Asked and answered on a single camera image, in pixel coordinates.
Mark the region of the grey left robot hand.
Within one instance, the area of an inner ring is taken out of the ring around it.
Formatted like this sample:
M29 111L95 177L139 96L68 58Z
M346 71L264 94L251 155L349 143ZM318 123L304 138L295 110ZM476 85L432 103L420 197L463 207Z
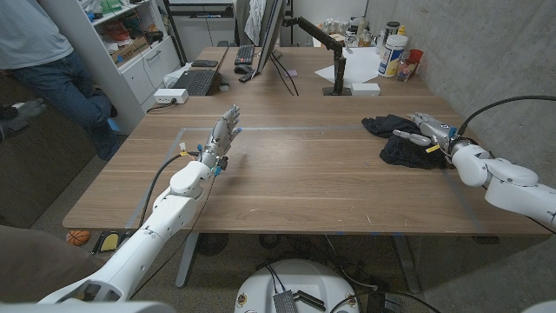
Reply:
M205 146L202 148L197 160L209 168L213 168L218 161L226 155L232 141L242 131L236 128L239 122L240 108L233 104L215 123Z

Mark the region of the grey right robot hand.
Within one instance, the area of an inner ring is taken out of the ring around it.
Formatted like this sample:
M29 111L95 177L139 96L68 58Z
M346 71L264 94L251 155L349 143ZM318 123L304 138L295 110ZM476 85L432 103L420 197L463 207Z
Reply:
M447 153L450 143L449 132L451 125L445 124L428 114L415 112L407 115L419 127L421 135L408 133L402 130L393 130L395 136L405 138L419 146L428 147L438 145L440 149Z

